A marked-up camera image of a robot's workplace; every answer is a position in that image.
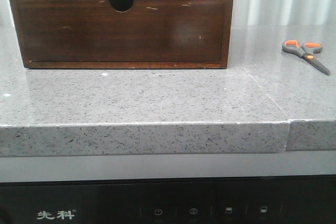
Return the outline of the lower wooden drawer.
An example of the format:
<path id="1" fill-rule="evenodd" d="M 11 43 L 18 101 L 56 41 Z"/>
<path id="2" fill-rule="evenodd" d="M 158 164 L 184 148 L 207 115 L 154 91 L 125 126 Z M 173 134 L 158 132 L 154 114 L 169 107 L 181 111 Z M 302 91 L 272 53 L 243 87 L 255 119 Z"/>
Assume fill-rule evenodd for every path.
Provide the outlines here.
<path id="1" fill-rule="evenodd" d="M 18 0 L 34 61 L 218 61 L 224 0 Z"/>

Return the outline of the black glass appliance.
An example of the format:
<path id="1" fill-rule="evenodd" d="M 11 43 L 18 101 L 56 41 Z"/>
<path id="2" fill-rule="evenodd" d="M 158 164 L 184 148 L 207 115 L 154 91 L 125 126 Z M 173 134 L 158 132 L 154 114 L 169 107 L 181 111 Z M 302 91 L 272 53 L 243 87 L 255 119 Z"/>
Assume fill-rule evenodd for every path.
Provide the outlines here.
<path id="1" fill-rule="evenodd" d="M 335 223 L 335 176 L 1 183 L 1 223 Z"/>

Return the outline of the grey orange scissors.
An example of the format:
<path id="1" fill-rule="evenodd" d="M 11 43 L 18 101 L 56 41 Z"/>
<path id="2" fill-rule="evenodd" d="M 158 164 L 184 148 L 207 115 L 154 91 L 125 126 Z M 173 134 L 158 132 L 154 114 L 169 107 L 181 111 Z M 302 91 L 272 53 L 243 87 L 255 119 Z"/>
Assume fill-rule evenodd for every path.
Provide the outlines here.
<path id="1" fill-rule="evenodd" d="M 304 59 L 322 73 L 328 76 L 330 75 L 330 70 L 315 57 L 315 54 L 318 54 L 323 50 L 321 44 L 316 42 L 306 42 L 300 45 L 297 40 L 287 40 L 283 42 L 282 50 Z"/>

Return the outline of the dark wooden drawer cabinet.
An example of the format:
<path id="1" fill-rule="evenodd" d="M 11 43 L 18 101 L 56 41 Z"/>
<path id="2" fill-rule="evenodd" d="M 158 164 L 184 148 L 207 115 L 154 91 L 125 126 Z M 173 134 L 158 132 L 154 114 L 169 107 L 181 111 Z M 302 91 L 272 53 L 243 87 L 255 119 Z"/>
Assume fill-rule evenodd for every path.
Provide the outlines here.
<path id="1" fill-rule="evenodd" d="M 224 0 L 221 57 L 218 61 L 34 61 L 24 51 L 24 39 L 18 14 L 18 0 L 9 0 L 23 64 L 30 69 L 224 69 L 228 65 L 233 0 Z M 109 0 L 118 12 L 128 11 L 134 0 Z"/>

